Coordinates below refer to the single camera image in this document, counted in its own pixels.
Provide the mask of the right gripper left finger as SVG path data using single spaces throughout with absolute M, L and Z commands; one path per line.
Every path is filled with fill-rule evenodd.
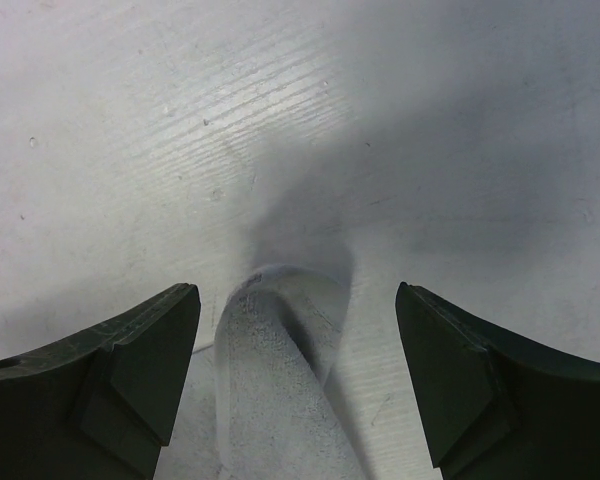
M 198 330 L 180 283 L 0 360 L 0 479 L 151 479 L 170 442 Z

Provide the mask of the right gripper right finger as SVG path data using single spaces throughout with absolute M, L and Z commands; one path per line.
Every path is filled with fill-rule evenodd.
M 400 339 L 445 479 L 600 479 L 600 363 L 401 283 Z

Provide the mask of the grey panda towel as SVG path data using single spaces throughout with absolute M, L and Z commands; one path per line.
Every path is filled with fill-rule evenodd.
M 231 294 L 214 339 L 220 478 L 364 478 L 324 391 L 349 298 L 292 265 L 258 269 Z

